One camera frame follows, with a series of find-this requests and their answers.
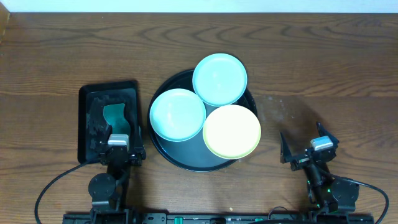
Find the light green plate top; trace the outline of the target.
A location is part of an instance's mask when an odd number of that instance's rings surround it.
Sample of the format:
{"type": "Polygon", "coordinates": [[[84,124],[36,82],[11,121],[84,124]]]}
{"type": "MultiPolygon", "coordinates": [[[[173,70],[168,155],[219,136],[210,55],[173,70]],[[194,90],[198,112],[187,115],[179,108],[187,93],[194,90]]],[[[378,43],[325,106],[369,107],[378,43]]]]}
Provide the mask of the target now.
{"type": "Polygon", "coordinates": [[[246,90],[248,75],[243,63],[230,54],[211,54],[193,71],[194,92],[211,106],[236,102],[246,90]]]}

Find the rectangular black sponge tray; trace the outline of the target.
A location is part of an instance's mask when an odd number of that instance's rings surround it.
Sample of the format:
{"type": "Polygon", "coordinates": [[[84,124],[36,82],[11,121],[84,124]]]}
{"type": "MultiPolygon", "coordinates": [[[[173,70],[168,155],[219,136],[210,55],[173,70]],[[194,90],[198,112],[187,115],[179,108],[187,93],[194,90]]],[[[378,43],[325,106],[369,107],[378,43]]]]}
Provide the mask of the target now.
{"type": "Polygon", "coordinates": [[[89,149],[88,137],[88,111],[90,103],[95,97],[108,96],[110,102],[108,105],[120,104],[126,102],[128,99],[135,99],[139,115],[140,126],[141,119],[141,102],[138,94],[138,84],[136,81],[122,81],[113,83],[100,83],[85,85],[79,89],[78,94],[78,162],[83,164],[85,162],[97,163],[100,162],[99,154],[108,148],[108,143],[101,152],[93,152],[89,149]]]}

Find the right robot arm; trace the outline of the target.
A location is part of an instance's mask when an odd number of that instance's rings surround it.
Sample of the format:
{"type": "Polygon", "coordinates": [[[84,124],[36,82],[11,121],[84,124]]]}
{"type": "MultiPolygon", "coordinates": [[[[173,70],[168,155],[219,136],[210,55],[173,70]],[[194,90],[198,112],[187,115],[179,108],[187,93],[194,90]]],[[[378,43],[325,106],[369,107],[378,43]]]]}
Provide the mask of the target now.
{"type": "Polygon", "coordinates": [[[327,163],[336,157],[340,143],[321,123],[316,123],[319,137],[310,141],[303,154],[293,155],[286,138],[280,134],[280,162],[292,171],[303,170],[307,177],[308,200],[322,213],[349,213],[356,209],[359,185],[333,177],[327,163]]]}

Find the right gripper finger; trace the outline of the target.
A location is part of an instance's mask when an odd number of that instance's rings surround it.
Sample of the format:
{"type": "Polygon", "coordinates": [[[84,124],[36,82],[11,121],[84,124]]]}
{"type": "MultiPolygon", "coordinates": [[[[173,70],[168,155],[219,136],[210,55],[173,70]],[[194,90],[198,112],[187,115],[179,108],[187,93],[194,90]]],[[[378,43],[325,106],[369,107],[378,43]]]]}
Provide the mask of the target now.
{"type": "Polygon", "coordinates": [[[337,138],[334,137],[334,135],[332,135],[331,133],[329,133],[321,124],[321,122],[316,122],[316,126],[317,126],[317,131],[319,133],[320,137],[323,136],[328,136],[331,140],[331,142],[333,143],[334,146],[337,146],[340,142],[337,138]]]}
{"type": "Polygon", "coordinates": [[[280,162],[283,164],[292,162],[292,154],[282,132],[280,132],[280,162]]]}

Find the round black tray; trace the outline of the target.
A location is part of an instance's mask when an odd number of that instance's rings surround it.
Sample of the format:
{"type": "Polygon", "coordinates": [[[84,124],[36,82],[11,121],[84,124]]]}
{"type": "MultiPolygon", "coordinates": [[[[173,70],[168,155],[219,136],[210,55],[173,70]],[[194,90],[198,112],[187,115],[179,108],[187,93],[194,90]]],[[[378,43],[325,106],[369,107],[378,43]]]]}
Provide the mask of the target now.
{"type": "MultiPolygon", "coordinates": [[[[170,77],[163,83],[154,94],[149,106],[152,106],[154,100],[163,92],[175,88],[183,88],[194,92],[192,85],[192,76],[194,69],[180,72],[170,77]]],[[[206,119],[209,114],[221,106],[211,106],[203,101],[206,108],[206,119]]],[[[251,94],[246,87],[243,95],[231,105],[243,106],[251,110],[257,116],[257,109],[251,94]]],[[[182,141],[173,142],[168,141],[158,136],[150,125],[149,112],[148,112],[148,128],[150,138],[157,148],[157,150],[171,163],[183,169],[206,172],[217,169],[222,169],[229,166],[237,159],[223,159],[214,155],[205,145],[203,140],[203,127],[201,131],[193,138],[182,141]]]]}

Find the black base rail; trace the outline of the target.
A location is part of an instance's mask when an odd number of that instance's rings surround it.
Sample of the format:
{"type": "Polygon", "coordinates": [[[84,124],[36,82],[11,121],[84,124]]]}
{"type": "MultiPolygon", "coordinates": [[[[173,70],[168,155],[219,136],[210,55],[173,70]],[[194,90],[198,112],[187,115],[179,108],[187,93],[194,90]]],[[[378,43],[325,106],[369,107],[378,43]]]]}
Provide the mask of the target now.
{"type": "Polygon", "coordinates": [[[320,215],[311,220],[302,214],[272,215],[187,215],[165,213],[65,214],[63,224],[131,223],[131,224],[241,224],[241,223],[374,223],[369,215],[320,215]]]}

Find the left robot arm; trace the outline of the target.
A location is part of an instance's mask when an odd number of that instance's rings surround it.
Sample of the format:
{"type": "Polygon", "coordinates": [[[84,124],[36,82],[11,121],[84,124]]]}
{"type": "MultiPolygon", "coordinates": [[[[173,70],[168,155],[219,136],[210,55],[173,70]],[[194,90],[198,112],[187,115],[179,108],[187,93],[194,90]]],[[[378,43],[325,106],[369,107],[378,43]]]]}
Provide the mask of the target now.
{"type": "Polygon", "coordinates": [[[124,208],[132,166],[146,158],[136,97],[101,96],[90,105],[86,117],[88,162],[107,167],[89,183],[88,191],[96,213],[120,212],[124,208]]]}

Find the yellow plate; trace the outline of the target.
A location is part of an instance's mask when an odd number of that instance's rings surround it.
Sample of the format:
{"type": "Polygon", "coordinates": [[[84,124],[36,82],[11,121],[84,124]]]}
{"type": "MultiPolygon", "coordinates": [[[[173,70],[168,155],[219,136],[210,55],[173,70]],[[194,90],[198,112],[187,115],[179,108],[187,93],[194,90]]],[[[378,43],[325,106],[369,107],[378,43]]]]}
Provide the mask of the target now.
{"type": "Polygon", "coordinates": [[[239,105],[212,111],[203,127],[207,148],[223,159],[240,159],[252,153],[261,139],[261,124],[249,109],[239,105]]]}

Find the green yellow sponge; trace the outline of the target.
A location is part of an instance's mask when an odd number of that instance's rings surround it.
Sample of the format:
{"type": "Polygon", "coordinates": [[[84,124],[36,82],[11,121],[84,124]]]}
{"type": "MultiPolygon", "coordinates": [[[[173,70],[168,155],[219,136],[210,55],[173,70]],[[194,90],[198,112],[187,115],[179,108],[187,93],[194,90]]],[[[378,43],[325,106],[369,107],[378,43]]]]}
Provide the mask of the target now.
{"type": "Polygon", "coordinates": [[[106,105],[103,110],[103,116],[106,122],[112,127],[113,134],[130,135],[131,127],[124,116],[125,104],[106,105]]]}

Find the light blue plate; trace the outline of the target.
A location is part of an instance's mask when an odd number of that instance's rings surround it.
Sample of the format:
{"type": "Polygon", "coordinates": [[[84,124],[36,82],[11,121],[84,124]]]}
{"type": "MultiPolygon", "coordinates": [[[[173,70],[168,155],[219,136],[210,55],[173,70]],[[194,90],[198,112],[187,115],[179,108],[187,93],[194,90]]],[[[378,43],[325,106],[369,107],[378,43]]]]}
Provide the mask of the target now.
{"type": "Polygon", "coordinates": [[[161,93],[149,110],[149,121],[161,138],[182,142],[196,136],[206,120],[206,108],[194,92],[175,88],[161,93]]]}

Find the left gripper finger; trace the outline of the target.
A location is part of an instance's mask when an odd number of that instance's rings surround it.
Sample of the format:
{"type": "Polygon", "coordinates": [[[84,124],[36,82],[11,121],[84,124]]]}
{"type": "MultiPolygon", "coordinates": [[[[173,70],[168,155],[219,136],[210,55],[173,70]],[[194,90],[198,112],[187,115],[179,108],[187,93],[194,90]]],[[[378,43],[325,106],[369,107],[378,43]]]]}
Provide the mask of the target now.
{"type": "Polygon", "coordinates": [[[88,137],[89,149],[93,152],[101,152],[108,143],[111,126],[104,118],[104,107],[110,102],[108,96],[95,97],[90,103],[88,111],[88,137]]]}
{"type": "Polygon", "coordinates": [[[133,149],[143,149],[143,141],[141,134],[141,127],[139,122],[139,115],[135,99],[128,99],[124,109],[124,117],[130,125],[130,146],[133,149]]]}

